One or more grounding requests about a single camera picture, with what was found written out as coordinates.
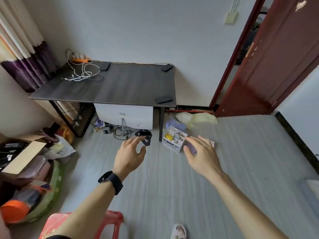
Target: shoe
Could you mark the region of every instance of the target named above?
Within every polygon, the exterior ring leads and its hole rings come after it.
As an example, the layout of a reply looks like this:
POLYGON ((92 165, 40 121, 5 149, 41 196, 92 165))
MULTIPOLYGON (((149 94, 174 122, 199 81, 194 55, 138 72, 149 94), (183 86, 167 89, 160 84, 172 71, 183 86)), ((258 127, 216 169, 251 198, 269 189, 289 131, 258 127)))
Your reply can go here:
POLYGON ((182 226, 181 224, 176 224, 173 227, 171 239, 187 239, 187 233, 186 233, 185 227, 182 226))

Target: white drawer cabinet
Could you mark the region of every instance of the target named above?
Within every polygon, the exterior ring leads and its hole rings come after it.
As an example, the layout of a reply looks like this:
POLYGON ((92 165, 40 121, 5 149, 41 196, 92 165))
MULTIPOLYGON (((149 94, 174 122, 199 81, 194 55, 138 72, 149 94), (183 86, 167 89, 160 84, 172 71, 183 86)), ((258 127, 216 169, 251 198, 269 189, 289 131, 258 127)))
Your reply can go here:
POLYGON ((114 125, 136 129, 153 129, 153 107, 94 103, 99 119, 114 125))

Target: door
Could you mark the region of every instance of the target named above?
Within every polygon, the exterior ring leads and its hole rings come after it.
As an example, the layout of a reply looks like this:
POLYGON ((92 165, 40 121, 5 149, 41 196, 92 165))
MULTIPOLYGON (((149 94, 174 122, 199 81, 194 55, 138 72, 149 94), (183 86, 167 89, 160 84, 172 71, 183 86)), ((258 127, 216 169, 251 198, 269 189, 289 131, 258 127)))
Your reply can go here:
POLYGON ((319 64, 319 0, 274 0, 216 116, 270 114, 319 64))

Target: wall switch plate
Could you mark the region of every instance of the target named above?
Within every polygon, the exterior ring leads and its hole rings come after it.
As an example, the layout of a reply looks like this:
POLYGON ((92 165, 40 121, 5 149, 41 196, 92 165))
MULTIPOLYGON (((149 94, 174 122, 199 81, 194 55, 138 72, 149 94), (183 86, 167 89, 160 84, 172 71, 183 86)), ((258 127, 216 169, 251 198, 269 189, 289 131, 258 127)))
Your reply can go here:
POLYGON ((228 12, 226 19, 225 19, 225 24, 234 24, 236 17, 237 17, 238 12, 228 12))

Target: black wristband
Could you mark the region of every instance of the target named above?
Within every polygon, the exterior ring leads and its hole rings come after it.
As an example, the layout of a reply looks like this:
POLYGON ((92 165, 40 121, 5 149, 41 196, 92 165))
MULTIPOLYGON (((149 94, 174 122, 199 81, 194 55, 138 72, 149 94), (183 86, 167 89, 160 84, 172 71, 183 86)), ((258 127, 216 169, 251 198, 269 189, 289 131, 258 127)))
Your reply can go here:
POLYGON ((113 173, 113 171, 108 171, 105 174, 101 176, 101 178, 98 179, 99 183, 110 181, 113 184, 113 187, 115 189, 115 195, 118 195, 118 193, 123 188, 122 181, 119 179, 119 177, 113 173))

